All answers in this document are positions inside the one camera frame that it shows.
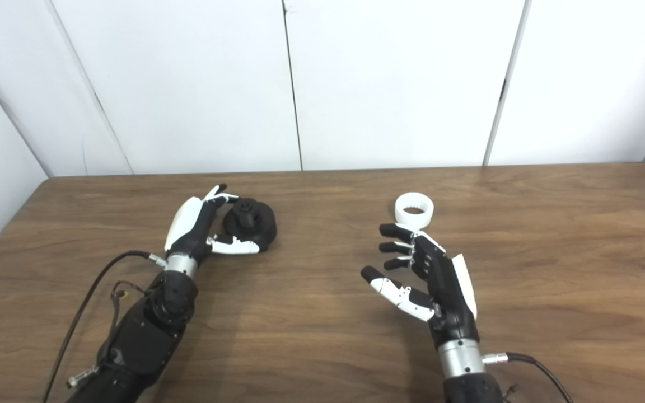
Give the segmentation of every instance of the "robotic arm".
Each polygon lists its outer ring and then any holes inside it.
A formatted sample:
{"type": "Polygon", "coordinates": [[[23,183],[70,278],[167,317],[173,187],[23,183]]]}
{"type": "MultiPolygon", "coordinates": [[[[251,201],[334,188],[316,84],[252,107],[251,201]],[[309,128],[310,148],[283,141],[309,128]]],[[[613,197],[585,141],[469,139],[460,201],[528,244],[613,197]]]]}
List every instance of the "robotic arm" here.
{"type": "Polygon", "coordinates": [[[225,188],[215,186],[203,199],[191,197],[177,211],[166,238],[164,270],[115,326],[96,364],[69,379],[75,388],[69,403],[134,403],[158,381],[181,342],[198,295],[193,277],[205,258],[267,250],[277,235],[271,208],[223,193],[225,188]],[[234,203],[223,220],[226,234],[210,236],[216,211],[226,203],[234,203]]]}
{"type": "Polygon", "coordinates": [[[499,383],[479,354],[476,303],[464,258],[450,259],[429,235],[402,224],[382,224],[380,233],[402,241],[380,244],[381,252],[406,254],[385,262],[385,269],[411,268],[427,281],[427,292],[402,286],[371,266],[361,275],[397,308],[427,322],[445,374],[445,402],[502,403],[499,383]]]}

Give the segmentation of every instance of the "white plastic ring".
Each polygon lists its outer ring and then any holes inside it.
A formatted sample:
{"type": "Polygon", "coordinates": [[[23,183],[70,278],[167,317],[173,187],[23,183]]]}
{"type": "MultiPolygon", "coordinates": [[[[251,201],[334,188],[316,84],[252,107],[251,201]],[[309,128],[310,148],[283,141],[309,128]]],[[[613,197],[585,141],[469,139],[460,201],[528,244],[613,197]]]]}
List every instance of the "white plastic ring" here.
{"type": "Polygon", "coordinates": [[[399,224],[422,229],[432,221],[433,212],[434,203],[432,203],[432,199],[422,193],[411,191],[399,196],[397,201],[395,201],[395,219],[399,224]],[[410,207],[420,209],[422,213],[412,214],[406,212],[405,209],[409,209],[410,207]]]}

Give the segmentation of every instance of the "wood grain tabletop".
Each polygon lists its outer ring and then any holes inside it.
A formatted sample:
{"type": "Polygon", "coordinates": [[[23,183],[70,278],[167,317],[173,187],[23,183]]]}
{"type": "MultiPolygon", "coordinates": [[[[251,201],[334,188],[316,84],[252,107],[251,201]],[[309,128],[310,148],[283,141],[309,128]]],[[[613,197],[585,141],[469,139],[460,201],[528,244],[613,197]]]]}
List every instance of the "wood grain tabletop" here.
{"type": "MultiPolygon", "coordinates": [[[[179,206],[221,182],[269,204],[278,237],[204,263],[195,317],[139,401],[441,401],[427,325],[359,275],[389,258],[378,225],[407,191],[433,199],[428,234],[464,253],[483,353],[534,355],[577,402],[645,401],[645,163],[623,163],[49,179],[0,234],[0,402],[39,401],[102,266],[125,250],[161,255],[179,206]]],[[[113,283],[146,286],[157,270],[132,258],[102,281],[49,401],[93,364],[113,283]]],[[[408,270],[391,277],[424,288],[408,270]]],[[[562,401],[531,365],[489,371],[518,385],[512,402],[562,401]]]]}

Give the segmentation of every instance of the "black cable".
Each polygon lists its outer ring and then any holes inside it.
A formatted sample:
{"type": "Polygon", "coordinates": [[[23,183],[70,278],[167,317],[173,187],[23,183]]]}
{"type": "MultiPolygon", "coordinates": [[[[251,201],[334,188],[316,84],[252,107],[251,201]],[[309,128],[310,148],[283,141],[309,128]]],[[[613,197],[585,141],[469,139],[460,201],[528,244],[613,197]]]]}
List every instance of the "black cable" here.
{"type": "Polygon", "coordinates": [[[49,375],[49,380],[46,382],[46,388],[44,389],[44,396],[41,398],[41,403],[46,403],[46,401],[49,400],[49,393],[51,393],[52,387],[54,386],[54,379],[56,378],[56,373],[59,371],[59,366],[61,365],[61,361],[64,358],[64,352],[66,352],[66,347],[69,346],[69,341],[71,340],[72,334],[74,334],[74,329],[76,329],[76,325],[79,323],[79,319],[81,319],[81,315],[84,313],[84,309],[89,303],[89,300],[93,296],[94,291],[96,290],[96,287],[98,286],[98,284],[101,282],[101,279],[103,278],[103,276],[108,272],[110,268],[113,267],[113,265],[118,263],[118,261],[122,260],[124,257],[139,256],[144,259],[148,259],[150,255],[151,253],[143,252],[141,250],[129,250],[128,252],[124,252],[118,255],[117,257],[113,258],[113,260],[111,260],[106,265],[106,267],[104,267],[103,270],[101,270],[99,275],[91,284],[91,288],[89,288],[88,293],[86,293],[86,296],[84,297],[84,301],[82,301],[81,306],[79,306],[79,311],[77,311],[76,315],[74,315],[74,319],[71,321],[71,325],[69,325],[69,330],[66,332],[66,336],[64,336],[64,341],[61,343],[59,354],[57,354],[56,360],[54,360],[54,367],[52,368],[52,372],[49,375]]]}
{"type": "Polygon", "coordinates": [[[518,354],[518,353],[505,353],[507,357],[509,357],[509,361],[513,362],[513,360],[516,360],[517,362],[526,362],[528,364],[534,364],[538,369],[540,369],[548,378],[550,378],[551,382],[554,383],[554,386],[559,390],[562,396],[564,396],[564,400],[566,400],[566,403],[574,403],[574,401],[571,399],[571,395],[569,395],[568,392],[566,392],[566,389],[561,385],[561,382],[559,381],[559,378],[553,375],[553,373],[545,367],[542,363],[538,362],[537,359],[532,357],[532,355],[526,355],[526,354],[518,354]]]}
{"type": "Polygon", "coordinates": [[[147,293],[146,290],[144,290],[143,288],[126,280],[118,280],[116,284],[113,286],[113,288],[111,288],[110,298],[111,298],[111,303],[113,304],[113,318],[111,318],[111,327],[109,327],[108,329],[108,337],[104,342],[104,348],[102,350],[103,357],[101,357],[101,362],[99,364],[103,364],[103,362],[109,359],[111,342],[113,341],[113,334],[116,331],[116,324],[118,323],[118,314],[120,312],[120,306],[121,306],[120,300],[125,295],[125,291],[118,291],[118,286],[121,284],[128,285],[134,290],[138,291],[139,293],[142,293],[143,295],[146,295],[147,293]]]}

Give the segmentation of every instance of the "metal connector plug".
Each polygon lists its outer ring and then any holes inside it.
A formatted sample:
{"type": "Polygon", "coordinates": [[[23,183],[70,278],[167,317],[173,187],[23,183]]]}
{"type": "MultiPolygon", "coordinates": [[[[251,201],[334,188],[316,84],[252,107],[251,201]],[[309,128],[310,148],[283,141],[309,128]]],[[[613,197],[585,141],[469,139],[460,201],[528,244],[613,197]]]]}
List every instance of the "metal connector plug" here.
{"type": "Polygon", "coordinates": [[[151,260],[152,262],[156,263],[156,265],[161,266],[162,268],[166,268],[166,265],[168,265],[168,262],[166,262],[166,259],[164,259],[162,257],[158,257],[158,256],[154,255],[153,253],[151,253],[151,255],[148,257],[148,259],[151,260]]]}
{"type": "Polygon", "coordinates": [[[78,387],[82,381],[86,380],[86,378],[91,377],[92,375],[96,375],[98,373],[98,369],[98,365],[93,365],[93,367],[87,369],[86,371],[70,377],[69,380],[66,381],[66,388],[78,387]]]}
{"type": "Polygon", "coordinates": [[[482,355],[482,362],[484,365],[504,364],[509,362],[507,353],[484,354],[482,355]]]}

